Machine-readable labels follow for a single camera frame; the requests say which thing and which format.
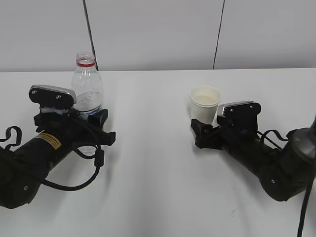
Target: bottle neck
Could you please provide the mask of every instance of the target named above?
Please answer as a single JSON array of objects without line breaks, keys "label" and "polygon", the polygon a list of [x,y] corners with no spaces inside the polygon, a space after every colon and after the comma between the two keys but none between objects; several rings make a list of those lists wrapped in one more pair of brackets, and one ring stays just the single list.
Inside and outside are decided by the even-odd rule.
[{"label": "bottle neck", "polygon": [[95,65],[90,66],[90,67],[82,67],[82,66],[79,66],[77,64],[76,71],[90,71],[90,72],[94,72],[94,71],[97,71],[97,69],[96,69]]}]

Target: cable connector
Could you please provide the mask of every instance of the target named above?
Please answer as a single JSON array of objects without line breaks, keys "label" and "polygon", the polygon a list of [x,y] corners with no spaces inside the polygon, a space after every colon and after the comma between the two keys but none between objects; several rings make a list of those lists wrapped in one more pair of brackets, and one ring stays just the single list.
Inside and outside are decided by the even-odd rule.
[{"label": "cable connector", "polygon": [[94,157],[94,166],[95,167],[102,167],[104,166],[104,150],[97,149],[95,151]]}]

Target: white wall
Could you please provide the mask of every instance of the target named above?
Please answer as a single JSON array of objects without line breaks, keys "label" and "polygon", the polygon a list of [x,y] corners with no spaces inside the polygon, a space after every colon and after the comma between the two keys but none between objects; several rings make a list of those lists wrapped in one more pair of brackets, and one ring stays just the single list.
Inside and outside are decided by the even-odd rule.
[{"label": "white wall", "polygon": [[0,71],[70,71],[91,51],[82,2],[2,0]]},{"label": "white wall", "polygon": [[[211,69],[223,0],[86,0],[100,70]],[[316,67],[316,1],[226,0],[216,69]],[[0,72],[73,71],[81,0],[2,0]]]},{"label": "white wall", "polygon": [[211,69],[222,0],[89,0],[100,70]]},{"label": "white wall", "polygon": [[226,0],[215,69],[316,67],[316,1]]}]

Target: cup rim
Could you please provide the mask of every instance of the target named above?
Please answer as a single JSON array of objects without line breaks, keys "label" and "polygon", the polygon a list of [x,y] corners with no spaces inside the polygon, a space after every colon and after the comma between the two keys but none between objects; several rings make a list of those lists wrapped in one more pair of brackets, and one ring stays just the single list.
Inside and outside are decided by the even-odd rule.
[{"label": "cup rim", "polygon": [[[218,101],[217,101],[216,103],[214,103],[214,104],[211,104],[211,105],[203,105],[203,104],[198,103],[198,102],[193,98],[193,96],[192,96],[192,91],[195,90],[196,88],[199,88],[199,87],[209,87],[209,88],[212,88],[212,89],[216,90],[216,91],[218,92],[218,94],[219,94],[219,99],[218,99]],[[212,87],[212,86],[210,86],[210,85],[199,85],[199,86],[197,86],[197,87],[195,87],[195,88],[193,88],[193,89],[191,90],[191,92],[190,92],[190,99],[191,99],[191,101],[192,101],[194,104],[196,104],[197,106],[200,106],[200,107],[203,107],[203,108],[212,108],[212,107],[214,107],[214,106],[217,106],[217,105],[221,102],[221,93],[219,93],[219,90],[218,90],[217,88]]]}]

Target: screw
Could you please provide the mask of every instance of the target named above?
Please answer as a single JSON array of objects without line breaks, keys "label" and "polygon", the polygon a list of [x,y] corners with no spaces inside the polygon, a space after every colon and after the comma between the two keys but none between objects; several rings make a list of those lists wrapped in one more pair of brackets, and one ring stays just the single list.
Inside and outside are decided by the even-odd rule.
[{"label": "screw", "polygon": [[54,168],[54,163],[53,163],[53,162],[49,162],[49,163],[48,163],[48,167],[49,167],[50,169]]}]

